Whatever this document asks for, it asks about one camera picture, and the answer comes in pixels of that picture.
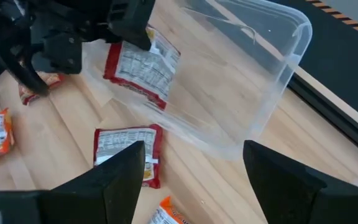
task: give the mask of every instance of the transparent plastic bin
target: transparent plastic bin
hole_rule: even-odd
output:
[[[303,13],[263,0],[156,0],[149,23],[181,52],[164,111],[103,79],[110,45],[102,40],[84,44],[83,74],[150,122],[225,159],[261,134],[312,36]]]

